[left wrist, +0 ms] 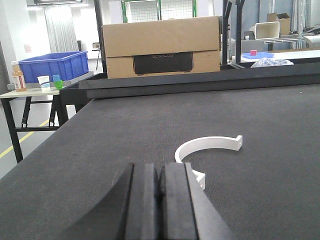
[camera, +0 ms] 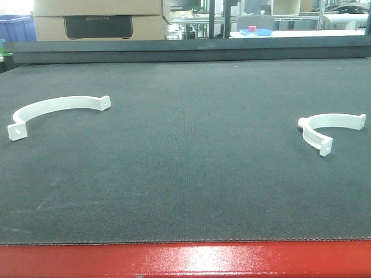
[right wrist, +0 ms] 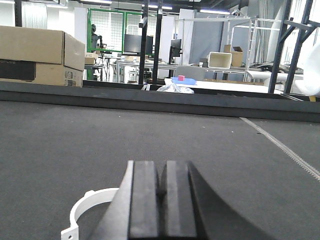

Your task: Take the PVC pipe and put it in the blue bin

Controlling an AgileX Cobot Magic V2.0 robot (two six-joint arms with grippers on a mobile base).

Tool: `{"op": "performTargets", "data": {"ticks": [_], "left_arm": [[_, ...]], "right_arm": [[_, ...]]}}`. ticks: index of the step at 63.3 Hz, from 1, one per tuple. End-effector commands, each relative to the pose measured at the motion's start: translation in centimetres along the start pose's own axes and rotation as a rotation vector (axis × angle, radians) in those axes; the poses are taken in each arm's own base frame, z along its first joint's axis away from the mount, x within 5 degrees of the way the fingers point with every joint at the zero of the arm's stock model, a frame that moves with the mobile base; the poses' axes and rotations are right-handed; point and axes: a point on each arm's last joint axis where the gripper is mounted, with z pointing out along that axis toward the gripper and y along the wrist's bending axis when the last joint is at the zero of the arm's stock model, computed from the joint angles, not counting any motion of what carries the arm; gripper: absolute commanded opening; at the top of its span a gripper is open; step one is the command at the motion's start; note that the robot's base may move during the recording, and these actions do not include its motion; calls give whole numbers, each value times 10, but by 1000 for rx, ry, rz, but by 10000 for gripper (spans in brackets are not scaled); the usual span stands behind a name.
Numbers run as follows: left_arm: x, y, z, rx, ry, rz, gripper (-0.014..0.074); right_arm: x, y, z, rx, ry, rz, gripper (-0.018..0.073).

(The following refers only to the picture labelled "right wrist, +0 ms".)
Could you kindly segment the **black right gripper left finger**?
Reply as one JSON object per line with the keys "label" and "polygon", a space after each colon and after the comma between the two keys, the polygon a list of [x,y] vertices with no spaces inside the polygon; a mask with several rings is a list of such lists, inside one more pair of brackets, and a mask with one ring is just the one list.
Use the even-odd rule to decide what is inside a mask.
{"label": "black right gripper left finger", "polygon": [[129,160],[119,189],[89,239],[157,239],[160,236],[157,190],[155,163]]}

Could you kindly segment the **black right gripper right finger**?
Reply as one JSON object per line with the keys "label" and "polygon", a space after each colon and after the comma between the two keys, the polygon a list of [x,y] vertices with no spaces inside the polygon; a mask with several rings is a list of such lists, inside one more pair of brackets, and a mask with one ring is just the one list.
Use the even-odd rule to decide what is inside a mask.
{"label": "black right gripper right finger", "polygon": [[166,162],[161,177],[163,240],[271,240],[234,210],[191,162]]}

